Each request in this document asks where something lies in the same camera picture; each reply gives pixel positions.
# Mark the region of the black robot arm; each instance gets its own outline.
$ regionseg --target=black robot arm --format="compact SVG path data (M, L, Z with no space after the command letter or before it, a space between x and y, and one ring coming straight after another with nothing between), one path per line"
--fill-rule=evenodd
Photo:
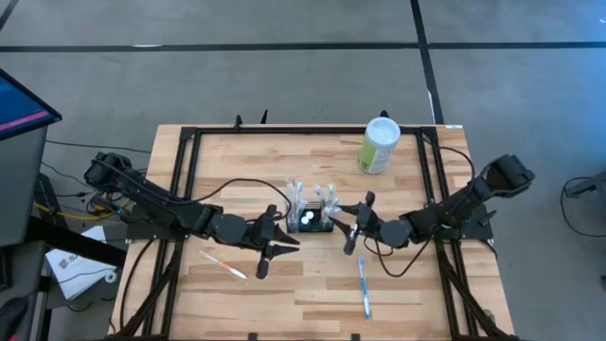
M351 255L359 235L367 236L394 248L403 248L409 242L426 242L439 233L440 228L460 228L475 208L492 197L511 198L526 190L534 179L515 155L503 155L490 162L478 177L440 203L402 214L399 219L384 222L372 210L375 194L369 192L365 202L355 206L341 206L343 211L356 216L356 224L349 226L336 219L333 222L345 233L344 251ZM482 217L485 225L496 212Z
M176 229L203 239L259 251L257 277L265 278L271 258L298 249L270 244L270 241L299 244L276 224L276 206L270 205L253 222L224 214L223 208L171 195L134 170L131 161L114 153L98 153L84 174L86 183L107 193L121 193L147 213L147 219L165 228ZM128 222L128 212L124 221Z

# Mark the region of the concrete floor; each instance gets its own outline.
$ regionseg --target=concrete floor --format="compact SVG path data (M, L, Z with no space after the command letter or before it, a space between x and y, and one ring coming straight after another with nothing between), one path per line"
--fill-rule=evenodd
M5 6L9 0L0 0ZM606 4L591 0L419 0L428 41L606 41ZM158 45L417 39L406 0L20 0L0 45ZM606 49L432 50L444 120L466 128L478 168L516 153L537 175L493 200L499 267L516 332L603 340L606 240L562 220L574 176L606 170ZM161 123L432 123L419 52L0 53L0 67L63 114L48 138L150 149ZM83 174L95 150L47 145L45 161ZM133 154L137 167L147 156ZM57 192L80 190L48 172ZM66 205L81 206L65 199ZM606 234L594 195L567 202L578 229ZM59 310L52 340L101 337L112 302Z

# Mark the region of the toothbrush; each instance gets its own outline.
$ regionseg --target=toothbrush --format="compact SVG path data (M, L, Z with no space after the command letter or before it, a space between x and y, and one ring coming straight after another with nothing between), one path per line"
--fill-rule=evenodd
M364 300L364 313L366 319L370 319L370 299L368 298L368 289L366 288L364 276L364 258L360 257L358 260L358 267L360 268L360 286L362 287L362 298Z
M202 257L204 257L204 258L208 259L208 260L213 261L215 264L217 264L217 265L221 266L223 269L225 269L225 270L229 271L229 272L230 272L232 275L234 275L234 276L235 276L235 277L237 277L237 278L241 278L241 279L248 279L248 277L247 277L245 274L243 274L242 272L240 272L240 271L238 271L238 270L234 269L233 267L231 267L231 266L229 266L229 265L225 264L224 262L222 262L222 261L220 261L220 260L217 260L216 258L214 258L214 257L212 257L212 256L210 256L210 255L208 255L208 254L207 254L206 252L204 252L204 251L198 251L198 255L200 255L200 256L202 256Z

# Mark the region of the black floor line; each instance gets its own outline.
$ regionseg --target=black floor line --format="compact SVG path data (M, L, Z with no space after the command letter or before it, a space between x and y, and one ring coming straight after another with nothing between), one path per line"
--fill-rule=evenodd
M429 49L606 48L606 42L429 43Z
M344 42L344 43L267 43L196 45L29 45L0 46L0 52L205 52L205 51L309 51L309 50L390 50L415 49L417 43Z
M2 30L4 25L9 20L9 17L12 14L12 11L15 9L15 7L17 6L18 3L19 3L19 0L10 0L9 4L4 9L2 16L0 16L0 31Z
M3 18L9 15L5 11ZM583 49L606 48L606 42L541 42L541 43L422 43L408 42L325 42L263 44L192 44L192 45L11 45L0 46L5 52L213 52L213 51L314 51L314 50L473 50L473 49ZM425 61L428 56L423 52Z
M432 58L429 54L427 36L425 35L425 26L423 25L423 17L420 14L419 0L410 0L410 7L412 8L413 18L415 19L415 28L417 30L417 38L419 40L420 59L423 63L425 84L427 85L427 91L429 91L429 101L431 104L434 123L444 124L442 106L439 103L439 94L437 93L436 76L434 75Z

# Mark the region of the white lid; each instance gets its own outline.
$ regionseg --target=white lid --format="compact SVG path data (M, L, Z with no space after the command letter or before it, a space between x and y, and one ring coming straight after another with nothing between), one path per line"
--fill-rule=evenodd
M373 118L366 127L366 136L379 147L393 147L400 140L400 126L388 117Z

